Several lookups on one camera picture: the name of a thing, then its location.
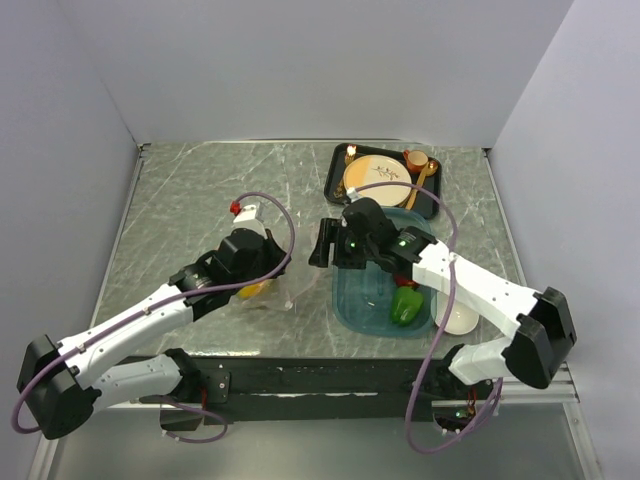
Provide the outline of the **clear zip top bag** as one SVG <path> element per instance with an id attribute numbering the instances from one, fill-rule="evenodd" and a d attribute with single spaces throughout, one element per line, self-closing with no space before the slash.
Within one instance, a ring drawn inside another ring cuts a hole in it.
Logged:
<path id="1" fill-rule="evenodd" d="M 303 293 L 310 290 L 321 276 L 321 271 L 308 264 L 319 229 L 318 222 L 296 228 L 296 241 L 291 261 L 283 275 L 270 279 L 269 289 L 254 298 L 241 300 L 244 308 L 264 307 L 271 310 L 289 311 Z"/>

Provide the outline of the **yellow green mango toy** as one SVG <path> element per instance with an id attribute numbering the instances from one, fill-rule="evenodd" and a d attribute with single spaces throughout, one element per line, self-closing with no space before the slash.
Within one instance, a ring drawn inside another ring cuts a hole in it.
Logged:
<path id="1" fill-rule="evenodd" d="M 272 281 L 268 279 L 259 283 L 248 285 L 240 289 L 237 292 L 236 296 L 241 300 L 248 300 L 248 299 L 254 298 L 256 296 L 259 296 L 265 293 L 269 289 L 269 286 L 271 283 Z"/>

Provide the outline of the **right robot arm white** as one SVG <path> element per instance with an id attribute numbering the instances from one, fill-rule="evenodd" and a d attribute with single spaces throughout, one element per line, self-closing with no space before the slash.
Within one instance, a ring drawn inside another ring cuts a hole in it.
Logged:
<path id="1" fill-rule="evenodd" d="M 448 367 L 437 375 L 439 390 L 449 398 L 498 377 L 545 389 L 577 341 L 562 292 L 517 285 L 464 259 L 420 228 L 398 228 L 372 199 L 354 201 L 338 219 L 321 220 L 310 265 L 362 270 L 370 262 L 453 297 L 501 332 L 496 340 L 455 347 Z"/>

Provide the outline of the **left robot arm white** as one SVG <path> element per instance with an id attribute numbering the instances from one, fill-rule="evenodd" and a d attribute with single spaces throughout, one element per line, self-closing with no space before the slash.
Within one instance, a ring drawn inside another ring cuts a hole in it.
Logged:
<path id="1" fill-rule="evenodd" d="M 236 228 L 219 247 L 181 268 L 142 301 L 58 342 L 42 335 L 26 347 L 12 416 L 21 434 L 62 438 L 109 406 L 146 396 L 184 402 L 201 375 L 182 349 L 124 360 L 143 343 L 227 305 L 242 288 L 284 273 L 292 251 L 269 230 Z"/>

